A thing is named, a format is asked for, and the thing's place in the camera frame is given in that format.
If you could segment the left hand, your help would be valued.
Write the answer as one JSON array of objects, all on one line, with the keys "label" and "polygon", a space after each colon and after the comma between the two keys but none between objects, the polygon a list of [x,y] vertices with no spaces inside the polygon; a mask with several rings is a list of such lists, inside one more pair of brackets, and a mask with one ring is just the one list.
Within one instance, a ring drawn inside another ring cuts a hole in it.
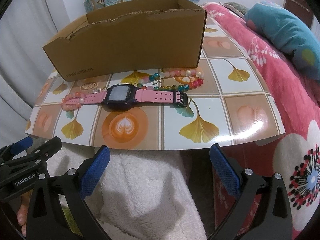
[{"label": "left hand", "polygon": [[19,226],[21,226],[21,232],[24,237],[26,237],[26,228],[27,228],[27,214],[30,203],[30,194],[24,193],[21,195],[21,205],[17,211],[17,221]]}]

